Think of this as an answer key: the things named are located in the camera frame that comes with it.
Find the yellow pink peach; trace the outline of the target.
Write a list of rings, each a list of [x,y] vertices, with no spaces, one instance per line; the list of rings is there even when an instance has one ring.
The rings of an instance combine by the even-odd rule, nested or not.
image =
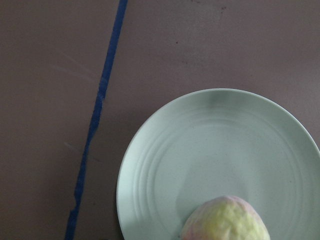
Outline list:
[[[182,240],[269,240],[256,210],[237,196],[220,196],[199,206],[186,220]]]

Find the green plate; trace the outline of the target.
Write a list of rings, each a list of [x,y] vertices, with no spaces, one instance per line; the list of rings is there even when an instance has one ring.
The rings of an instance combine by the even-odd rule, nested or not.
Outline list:
[[[287,110],[260,95],[206,89],[155,112],[130,142],[116,205],[126,240],[178,240],[204,202],[249,202],[273,240],[320,237],[320,151]]]

